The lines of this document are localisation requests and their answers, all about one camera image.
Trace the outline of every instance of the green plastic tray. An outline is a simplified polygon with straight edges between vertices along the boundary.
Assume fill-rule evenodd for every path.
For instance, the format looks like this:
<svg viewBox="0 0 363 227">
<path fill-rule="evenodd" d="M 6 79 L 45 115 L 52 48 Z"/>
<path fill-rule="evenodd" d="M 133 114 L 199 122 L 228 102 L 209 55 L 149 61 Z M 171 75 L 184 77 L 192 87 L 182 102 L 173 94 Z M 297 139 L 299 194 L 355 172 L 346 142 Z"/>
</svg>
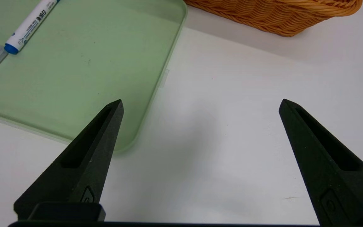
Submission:
<svg viewBox="0 0 363 227">
<path fill-rule="evenodd" d="M 39 0 L 0 0 L 0 44 Z M 137 137 L 186 17 L 182 0 L 61 0 L 0 64 L 0 118 L 70 141 L 109 102 L 116 151 Z"/>
</svg>

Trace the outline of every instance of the orange wicker basket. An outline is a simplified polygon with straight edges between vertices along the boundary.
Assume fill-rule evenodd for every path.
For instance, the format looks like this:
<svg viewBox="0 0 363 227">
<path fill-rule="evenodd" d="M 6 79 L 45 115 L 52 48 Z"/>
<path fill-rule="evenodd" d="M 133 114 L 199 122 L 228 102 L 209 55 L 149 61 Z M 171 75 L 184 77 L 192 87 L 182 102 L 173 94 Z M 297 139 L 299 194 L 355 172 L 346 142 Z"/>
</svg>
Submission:
<svg viewBox="0 0 363 227">
<path fill-rule="evenodd" d="M 359 10 L 362 0 L 184 0 L 190 6 L 252 26 L 292 37 L 331 17 Z"/>
</svg>

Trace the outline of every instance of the blue marker cap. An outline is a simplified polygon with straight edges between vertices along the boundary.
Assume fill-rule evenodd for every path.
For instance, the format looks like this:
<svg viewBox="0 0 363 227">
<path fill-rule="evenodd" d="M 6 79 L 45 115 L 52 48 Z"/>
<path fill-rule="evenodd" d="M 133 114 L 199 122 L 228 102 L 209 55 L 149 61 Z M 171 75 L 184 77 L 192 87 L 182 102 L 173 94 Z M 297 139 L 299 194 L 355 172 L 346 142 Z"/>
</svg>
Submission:
<svg viewBox="0 0 363 227">
<path fill-rule="evenodd" d="M 12 46 L 12 45 L 10 45 L 8 43 L 5 44 L 4 49 L 5 49 L 6 52 L 8 52 L 10 54 L 13 54 L 13 55 L 15 55 L 15 54 L 17 54 L 19 52 L 18 49 L 16 49 L 14 46 Z"/>
</svg>

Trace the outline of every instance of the white table surface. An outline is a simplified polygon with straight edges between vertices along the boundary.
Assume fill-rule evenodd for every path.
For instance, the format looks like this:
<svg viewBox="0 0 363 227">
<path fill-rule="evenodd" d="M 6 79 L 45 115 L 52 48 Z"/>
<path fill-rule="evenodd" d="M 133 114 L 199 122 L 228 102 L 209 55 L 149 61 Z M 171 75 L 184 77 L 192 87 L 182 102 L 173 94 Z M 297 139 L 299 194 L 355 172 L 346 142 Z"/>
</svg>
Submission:
<svg viewBox="0 0 363 227">
<path fill-rule="evenodd" d="M 293 38 L 189 8 L 168 69 L 137 143 L 111 161 L 106 221 L 317 224 L 283 98 L 363 160 L 363 6 Z M 0 122 L 0 226 L 66 145 Z"/>
</svg>

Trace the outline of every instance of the whiteboard marker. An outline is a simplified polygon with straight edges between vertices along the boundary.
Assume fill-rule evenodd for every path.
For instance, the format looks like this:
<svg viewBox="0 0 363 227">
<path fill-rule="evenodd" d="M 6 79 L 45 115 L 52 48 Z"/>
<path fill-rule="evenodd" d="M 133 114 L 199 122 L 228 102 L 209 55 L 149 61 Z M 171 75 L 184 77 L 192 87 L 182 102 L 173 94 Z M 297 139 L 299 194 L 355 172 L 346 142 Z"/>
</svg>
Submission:
<svg viewBox="0 0 363 227">
<path fill-rule="evenodd" d="M 49 12 L 60 0 L 41 0 L 33 11 L 20 24 L 18 29 L 6 41 L 4 49 L 10 54 L 17 54 L 30 39 Z"/>
</svg>

